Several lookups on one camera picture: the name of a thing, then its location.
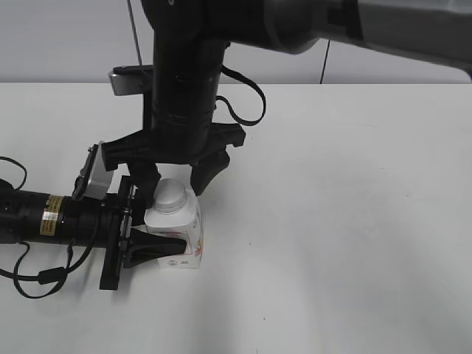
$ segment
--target wall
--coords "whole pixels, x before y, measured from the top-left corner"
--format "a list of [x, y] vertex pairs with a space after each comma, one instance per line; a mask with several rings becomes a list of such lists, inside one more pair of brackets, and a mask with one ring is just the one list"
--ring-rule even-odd
[[[153, 32], [133, 0], [142, 54], [152, 61]], [[136, 63], [125, 0], [3, 0], [0, 82], [106, 82], [114, 66]], [[318, 83], [326, 41], [292, 56], [233, 45], [226, 65], [259, 83]], [[449, 69], [333, 44], [326, 83], [466, 83]]]

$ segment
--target white cap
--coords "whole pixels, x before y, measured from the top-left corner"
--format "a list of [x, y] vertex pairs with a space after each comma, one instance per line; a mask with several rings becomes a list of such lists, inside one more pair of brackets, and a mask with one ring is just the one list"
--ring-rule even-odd
[[177, 212], [185, 205], [185, 186], [176, 179], [163, 179], [154, 192], [154, 209], [163, 214]]

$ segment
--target white bottle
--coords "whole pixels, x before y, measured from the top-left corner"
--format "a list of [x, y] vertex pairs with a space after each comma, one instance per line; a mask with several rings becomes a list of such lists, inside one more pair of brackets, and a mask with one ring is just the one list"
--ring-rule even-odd
[[154, 205], [145, 213], [147, 233], [177, 237], [187, 242], [185, 254], [159, 258], [164, 268], [198, 268], [204, 233], [198, 199], [192, 189], [175, 179], [163, 179], [154, 193]]

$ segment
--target table surface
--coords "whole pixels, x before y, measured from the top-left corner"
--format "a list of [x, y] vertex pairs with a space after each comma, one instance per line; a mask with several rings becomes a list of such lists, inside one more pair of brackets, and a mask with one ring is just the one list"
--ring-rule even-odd
[[[3, 353], [472, 353], [472, 88], [263, 88], [265, 121], [201, 197], [201, 268], [149, 263], [99, 291], [96, 250], [38, 301], [0, 279]], [[249, 88], [220, 91], [259, 114]], [[1, 84], [0, 117], [25, 189], [68, 195], [89, 145], [140, 128], [141, 99]], [[223, 106], [216, 120], [230, 122]], [[161, 171], [188, 183], [186, 167]], [[0, 176], [21, 178], [5, 163]], [[22, 251], [1, 246], [0, 267]], [[21, 273], [65, 259], [34, 244]]]

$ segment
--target yellow label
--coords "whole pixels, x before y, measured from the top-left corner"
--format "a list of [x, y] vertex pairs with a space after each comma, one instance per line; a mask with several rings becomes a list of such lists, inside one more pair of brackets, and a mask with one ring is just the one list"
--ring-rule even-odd
[[54, 236], [56, 233], [56, 223], [58, 222], [60, 205], [64, 197], [50, 195], [43, 212], [43, 220], [39, 234], [43, 236]]

